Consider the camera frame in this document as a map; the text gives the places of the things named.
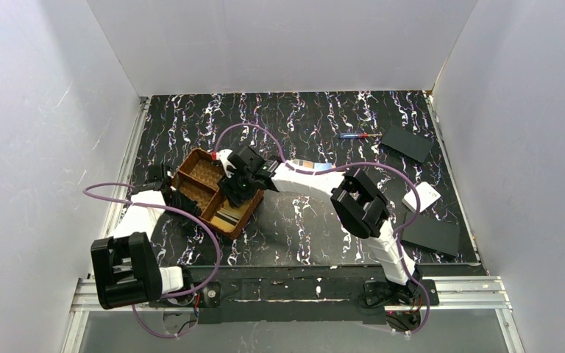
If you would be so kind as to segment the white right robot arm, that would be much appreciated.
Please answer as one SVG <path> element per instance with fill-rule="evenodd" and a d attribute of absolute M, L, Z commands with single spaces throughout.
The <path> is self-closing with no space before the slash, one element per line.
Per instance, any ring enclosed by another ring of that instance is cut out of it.
<path fill-rule="evenodd" d="M 319 169 L 279 157 L 264 159 L 248 146 L 223 149 L 212 156 L 223 168 L 218 186 L 231 207 L 245 205 L 259 190 L 330 202 L 342 227 L 372 251 L 386 280 L 416 292 L 420 273 L 394 234 L 387 198 L 363 170 L 356 166 Z"/>

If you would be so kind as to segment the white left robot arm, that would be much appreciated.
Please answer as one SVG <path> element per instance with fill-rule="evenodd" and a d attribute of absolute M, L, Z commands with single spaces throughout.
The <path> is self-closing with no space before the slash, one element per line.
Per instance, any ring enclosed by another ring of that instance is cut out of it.
<path fill-rule="evenodd" d="M 153 165 L 145 182 L 136 185 L 130 201 L 165 205 L 193 216 L 202 211 L 196 201 L 173 185 L 174 172 Z M 164 209 L 129 206 L 118 226 L 90 248 L 96 291 L 102 308 L 109 310 L 158 300 L 185 285 L 179 266 L 159 267 L 150 238 Z"/>

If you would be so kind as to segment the black striped yellow card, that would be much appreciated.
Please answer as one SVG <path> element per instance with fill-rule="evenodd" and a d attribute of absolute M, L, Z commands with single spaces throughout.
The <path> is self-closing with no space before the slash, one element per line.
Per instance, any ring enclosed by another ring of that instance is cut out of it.
<path fill-rule="evenodd" d="M 222 232 L 231 232 L 237 227 L 242 216 L 243 212 L 240 208 L 223 204 L 214 212 L 210 222 Z"/>

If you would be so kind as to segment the brown woven basket card holder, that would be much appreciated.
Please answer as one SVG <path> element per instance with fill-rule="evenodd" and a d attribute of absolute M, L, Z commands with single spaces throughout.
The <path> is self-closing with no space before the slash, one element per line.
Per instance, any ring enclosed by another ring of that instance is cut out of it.
<path fill-rule="evenodd" d="M 257 206 L 262 202 L 264 192 L 258 190 L 255 196 L 245 202 L 240 208 L 242 219 L 231 232 L 222 232 L 211 224 L 211 218 L 223 204 L 230 204 L 218 187 L 218 181 L 224 176 L 221 165 L 213 161 L 211 153 L 203 149 L 193 149 L 173 176 L 173 185 L 200 207 L 199 219 L 214 232 L 226 238 L 235 240 L 248 224 Z"/>

